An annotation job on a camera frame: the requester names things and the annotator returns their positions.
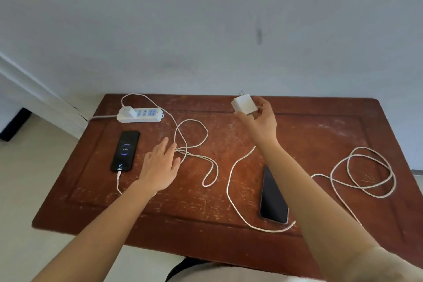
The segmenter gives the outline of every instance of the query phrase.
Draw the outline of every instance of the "beige shirt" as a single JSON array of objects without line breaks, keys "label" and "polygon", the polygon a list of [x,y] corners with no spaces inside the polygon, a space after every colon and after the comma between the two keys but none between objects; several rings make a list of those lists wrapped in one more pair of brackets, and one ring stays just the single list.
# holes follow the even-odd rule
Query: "beige shirt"
[{"label": "beige shirt", "polygon": [[[304,282],[296,276],[263,272],[234,266],[206,263],[179,272],[169,282]],[[399,256],[375,247],[354,260],[347,269],[343,282],[423,281],[423,270]]]}]

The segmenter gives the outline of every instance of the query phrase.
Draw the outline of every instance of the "black smartphone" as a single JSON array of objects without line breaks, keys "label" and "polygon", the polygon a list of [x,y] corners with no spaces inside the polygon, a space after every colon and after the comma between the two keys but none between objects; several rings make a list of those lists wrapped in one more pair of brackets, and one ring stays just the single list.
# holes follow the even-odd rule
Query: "black smartphone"
[{"label": "black smartphone", "polygon": [[260,216],[282,224],[288,223],[288,205],[283,199],[278,185],[267,166],[264,169]]},{"label": "black smartphone", "polygon": [[131,169],[139,137],[140,132],[138,130],[125,130],[122,132],[113,157],[112,166],[110,167],[112,172],[128,172]]}]

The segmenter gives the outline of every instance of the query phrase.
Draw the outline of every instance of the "beige sleeve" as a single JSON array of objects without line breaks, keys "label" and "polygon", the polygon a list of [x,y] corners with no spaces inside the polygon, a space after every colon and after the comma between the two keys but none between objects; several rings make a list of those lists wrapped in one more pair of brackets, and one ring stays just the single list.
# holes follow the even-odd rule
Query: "beige sleeve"
[{"label": "beige sleeve", "polygon": [[384,248],[375,247],[350,264],[342,281],[423,281],[423,270]]}]

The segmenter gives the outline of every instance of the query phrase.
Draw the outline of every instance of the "beige floor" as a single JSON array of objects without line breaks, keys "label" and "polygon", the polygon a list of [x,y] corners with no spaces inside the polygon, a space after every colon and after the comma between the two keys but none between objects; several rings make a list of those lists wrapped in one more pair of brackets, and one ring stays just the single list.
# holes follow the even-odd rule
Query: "beige floor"
[{"label": "beige floor", "polygon": [[[0,281],[29,281],[72,236],[35,230],[31,221],[77,139],[33,115],[0,142]],[[124,247],[106,281],[164,281],[182,257]]]}]

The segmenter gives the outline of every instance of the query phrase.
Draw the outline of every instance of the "table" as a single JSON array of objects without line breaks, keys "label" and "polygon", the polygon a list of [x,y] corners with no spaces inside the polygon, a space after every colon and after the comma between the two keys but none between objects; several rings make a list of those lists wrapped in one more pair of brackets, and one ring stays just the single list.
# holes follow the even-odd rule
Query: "table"
[{"label": "table", "polygon": [[[95,115],[117,114],[122,96],[106,94]],[[191,151],[216,160],[219,178],[214,185],[204,188],[201,182],[210,163],[187,157],[175,181],[147,204],[126,244],[264,271],[321,278],[298,226],[284,233],[252,230],[226,197],[230,168],[253,146],[232,116],[233,97],[148,96],[171,112],[177,122],[192,118],[206,125],[209,138]],[[375,199],[342,185],[337,185],[338,191],[384,248],[423,267],[423,198],[379,102],[368,98],[266,98],[276,115],[278,140],[309,174],[329,174],[357,146],[373,148],[390,162],[398,180],[397,189],[390,197]],[[135,108],[152,106],[140,96],[126,98],[125,104]],[[139,130],[140,140],[131,171],[121,176],[121,190],[137,179],[146,152],[163,137],[173,138],[175,125],[168,115],[159,123],[121,124],[114,118],[91,120],[35,216],[33,227],[77,234],[118,197],[116,173],[110,171],[110,163],[123,130]],[[201,142],[205,136],[205,130],[195,122],[183,124],[181,130],[189,145]],[[179,146],[183,144],[181,138],[177,142]],[[352,173],[359,184],[368,185],[386,178],[387,170],[376,164],[364,158],[351,161]],[[229,193],[249,223],[279,229],[283,225],[265,221],[258,215],[263,168],[264,160],[255,150],[235,167]],[[334,177],[348,181],[345,164]],[[328,179],[315,179],[337,200]],[[389,191],[391,185],[388,182],[372,190],[381,194]]]}]

